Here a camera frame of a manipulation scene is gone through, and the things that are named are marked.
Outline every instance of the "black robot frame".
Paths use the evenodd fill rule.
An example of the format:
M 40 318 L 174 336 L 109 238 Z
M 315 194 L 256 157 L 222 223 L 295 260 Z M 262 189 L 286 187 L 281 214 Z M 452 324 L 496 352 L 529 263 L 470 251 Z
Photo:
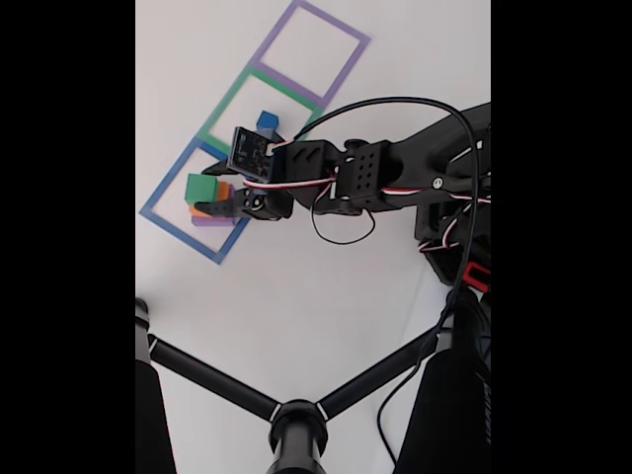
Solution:
M 462 113 L 472 125 L 480 149 L 480 196 L 486 197 L 492 190 L 492 104 Z M 273 132 L 261 137 L 260 132 L 239 127 L 228 160 L 202 173 L 237 174 L 232 168 L 237 168 L 236 161 L 241 158 L 236 156 L 238 144 L 253 141 L 266 146 L 282 142 L 282 138 Z M 313 207 L 317 215 L 360 216 L 365 209 L 375 213 L 414 205 L 417 207 L 415 238 L 420 243 L 440 243 L 448 223 L 458 219 L 458 225 L 450 232 L 450 243 L 460 245 L 425 253 L 439 279 L 452 285 L 469 223 L 468 216 L 461 212 L 463 200 L 455 200 L 454 196 L 467 197 L 472 191 L 471 150 L 463 126 L 454 116 L 448 116 L 399 142 L 350 139 L 345 148 L 339 151 L 327 140 L 292 141 L 275 148 L 272 156 L 266 156 L 264 149 L 251 145 L 245 153 L 250 161 L 239 163 L 239 169 L 252 170 L 251 180 L 262 182 L 305 182 L 335 176 L 332 197 L 317 199 L 321 188 L 269 191 L 245 188 L 236 191 L 231 199 L 197 202 L 195 207 L 213 216 L 279 220 L 291 217 L 295 200 L 308 209 Z M 266 172 L 258 176 L 257 170 Z M 388 190 L 418 192 L 402 195 L 389 194 Z M 490 269 L 491 207 L 482 206 L 477 214 L 470 261 Z

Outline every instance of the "purple square outline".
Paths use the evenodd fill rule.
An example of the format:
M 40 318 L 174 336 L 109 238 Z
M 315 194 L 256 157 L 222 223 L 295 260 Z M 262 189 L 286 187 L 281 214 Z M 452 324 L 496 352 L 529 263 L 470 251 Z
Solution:
M 321 20 L 324 20 L 325 22 L 333 25 L 339 30 L 342 30 L 343 32 L 347 33 L 348 35 L 354 37 L 355 39 L 359 41 L 357 47 L 355 48 L 355 51 L 352 53 L 351 56 L 349 56 L 347 63 L 345 64 L 345 66 L 343 66 L 341 71 L 338 73 L 338 76 L 336 76 L 336 79 L 334 79 L 334 82 L 332 83 L 331 86 L 329 86 L 327 93 L 325 93 L 325 96 L 323 97 L 318 96 L 317 94 L 313 93 L 309 89 L 292 81 L 290 78 L 272 69 L 271 67 L 269 67 L 267 64 L 265 64 L 262 61 L 262 58 L 264 57 L 264 54 L 266 54 L 266 51 L 268 50 L 268 48 L 277 39 L 277 36 L 280 33 L 280 31 L 285 27 L 285 25 L 287 24 L 291 16 L 299 7 L 304 10 L 307 10 L 309 13 L 317 16 Z M 316 8 L 310 3 L 307 3 L 305 0 L 293 0 L 292 3 L 289 4 L 289 7 L 287 7 L 287 10 L 285 10 L 283 14 L 280 16 L 280 18 L 278 19 L 278 22 L 276 22 L 276 25 L 268 33 L 268 36 L 266 37 L 266 39 L 264 39 L 264 42 L 262 42 L 259 48 L 257 48 L 257 51 L 255 51 L 255 54 L 250 60 L 250 64 L 254 65 L 261 71 L 268 74 L 269 76 L 277 79 L 280 83 L 286 85 L 287 87 L 294 89 L 296 92 L 303 95 L 310 101 L 318 104 L 319 106 L 326 107 L 331 102 L 334 95 L 336 95 L 340 87 L 343 85 L 343 82 L 345 81 L 349 73 L 352 71 L 354 66 L 356 65 L 357 60 L 366 49 L 366 46 L 368 45 L 369 41 L 370 41 L 370 38 L 367 35 L 359 32 L 358 30 L 332 17 L 330 14 L 323 12 L 321 9 Z

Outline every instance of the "robotic arm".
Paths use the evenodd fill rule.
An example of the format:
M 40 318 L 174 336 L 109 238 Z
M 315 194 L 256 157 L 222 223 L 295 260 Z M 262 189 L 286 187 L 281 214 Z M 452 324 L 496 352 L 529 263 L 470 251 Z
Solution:
M 491 203 L 492 105 L 483 104 L 462 114 L 471 124 L 479 148 L 479 202 Z M 307 128 L 313 128 L 319 120 Z M 312 217 L 359 216 L 366 210 L 372 219 L 374 212 L 414 205 L 415 238 L 420 252 L 442 282 L 453 284 L 469 238 L 471 154 L 466 130 L 454 116 L 395 143 L 349 139 L 344 151 L 327 140 L 285 142 L 275 133 L 263 136 L 238 127 L 228 160 L 202 173 L 242 174 L 246 188 L 231 199 L 197 202 L 196 209 L 212 216 L 279 220 L 291 217 L 296 200 L 312 211 Z M 477 213 L 471 265 L 465 279 L 477 289 L 488 291 L 491 207 L 480 206 Z M 332 242 L 320 233 L 319 236 Z

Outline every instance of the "green square outline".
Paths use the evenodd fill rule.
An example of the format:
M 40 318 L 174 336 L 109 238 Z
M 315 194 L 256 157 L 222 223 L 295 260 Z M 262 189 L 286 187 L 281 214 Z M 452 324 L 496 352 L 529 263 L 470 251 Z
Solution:
M 219 104 L 217 104 L 217 107 L 215 107 L 213 112 L 210 114 L 210 116 L 206 119 L 206 121 L 201 126 L 199 131 L 196 133 L 196 137 L 199 138 L 201 141 L 216 148 L 217 150 L 221 151 L 222 153 L 226 155 L 230 154 L 230 145 L 224 143 L 219 138 L 216 138 L 213 135 L 211 135 L 208 132 L 208 130 L 210 130 L 215 125 L 215 123 L 219 120 L 221 115 L 224 113 L 224 111 L 228 107 L 228 104 L 230 104 L 230 102 L 235 98 L 239 90 L 242 88 L 242 86 L 246 82 L 246 79 L 248 79 L 248 77 L 250 77 L 251 75 L 265 82 L 272 88 L 277 89 L 282 94 L 287 95 L 290 99 L 293 99 L 294 101 L 298 102 L 301 106 L 304 106 L 310 111 L 312 111 L 312 115 L 307 119 L 306 124 L 317 119 L 319 116 L 323 114 L 323 111 L 324 111 L 324 108 L 322 106 L 319 106 L 318 104 L 315 104 L 314 102 L 310 101 L 304 96 L 301 96 L 299 93 L 297 93 L 293 89 L 290 89 L 285 84 L 282 84 L 277 79 L 266 74 L 264 71 L 257 69 L 254 65 L 248 64 L 246 67 L 244 67 L 241 73 L 239 73 L 239 76 L 237 76 L 237 79 L 235 79 L 235 82 L 233 82 L 232 86 L 230 86 L 230 89 L 228 89 L 228 92 L 226 92 L 226 94 L 221 99 L 221 101 L 219 101 Z M 303 135 L 301 137 L 301 140 L 304 140 L 306 137 L 307 137 L 307 134 Z

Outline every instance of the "green cube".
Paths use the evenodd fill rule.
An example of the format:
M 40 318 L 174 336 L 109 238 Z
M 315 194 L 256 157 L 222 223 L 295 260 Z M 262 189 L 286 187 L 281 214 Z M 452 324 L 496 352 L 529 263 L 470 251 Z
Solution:
M 209 175 L 189 175 L 185 201 L 188 205 L 196 202 L 213 202 L 217 192 L 217 178 Z

